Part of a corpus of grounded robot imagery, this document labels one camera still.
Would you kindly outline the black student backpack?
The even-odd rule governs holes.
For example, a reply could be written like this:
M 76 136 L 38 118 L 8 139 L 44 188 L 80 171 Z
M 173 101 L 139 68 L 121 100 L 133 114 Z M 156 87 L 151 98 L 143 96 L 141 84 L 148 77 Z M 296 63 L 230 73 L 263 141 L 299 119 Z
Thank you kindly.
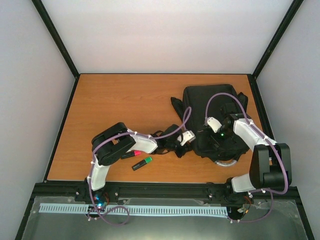
M 218 166 L 231 167 L 249 147 L 233 132 L 233 117 L 243 117 L 248 97 L 231 84 L 187 86 L 183 98 L 171 97 L 171 105 L 185 129 L 194 134 L 192 142 L 180 147 L 178 155 L 193 151 Z

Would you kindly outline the green black highlighter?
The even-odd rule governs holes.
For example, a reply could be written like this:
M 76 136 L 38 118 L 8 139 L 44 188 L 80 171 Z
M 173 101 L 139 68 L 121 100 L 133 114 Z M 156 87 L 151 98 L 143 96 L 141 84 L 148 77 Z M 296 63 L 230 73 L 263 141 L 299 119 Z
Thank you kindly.
M 133 165 L 131 168 L 133 171 L 136 171 L 140 168 L 142 168 L 143 166 L 149 164 L 152 161 L 152 157 L 146 157 L 145 159 L 141 160 L 140 162 L 136 163 L 135 165 Z

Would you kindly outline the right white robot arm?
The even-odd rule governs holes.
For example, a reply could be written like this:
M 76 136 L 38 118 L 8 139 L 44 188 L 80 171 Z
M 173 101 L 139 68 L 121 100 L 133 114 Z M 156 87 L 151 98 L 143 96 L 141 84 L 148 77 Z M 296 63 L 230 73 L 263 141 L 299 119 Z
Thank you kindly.
M 227 167 L 235 164 L 247 150 L 252 151 L 249 172 L 231 179 L 233 191 L 285 194 L 292 181 L 289 146 L 268 137 L 244 111 L 231 112 L 224 120 L 208 113 L 207 106 L 205 125 L 209 131 L 208 146 L 213 150 L 210 159 Z

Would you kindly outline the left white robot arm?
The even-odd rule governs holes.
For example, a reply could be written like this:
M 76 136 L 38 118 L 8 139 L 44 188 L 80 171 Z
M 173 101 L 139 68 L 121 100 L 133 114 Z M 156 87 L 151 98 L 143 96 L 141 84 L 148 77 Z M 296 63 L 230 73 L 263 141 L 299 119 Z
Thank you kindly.
M 118 122 L 95 136 L 92 141 L 91 169 L 87 176 L 89 187 L 86 195 L 92 201 L 99 201 L 104 195 L 106 177 L 111 165 L 126 153 L 140 151 L 151 155 L 175 152 L 182 157 L 191 150 L 191 142 L 196 139 L 191 130 L 183 130 L 173 124 L 165 132 L 142 134 L 132 131 L 123 122 Z

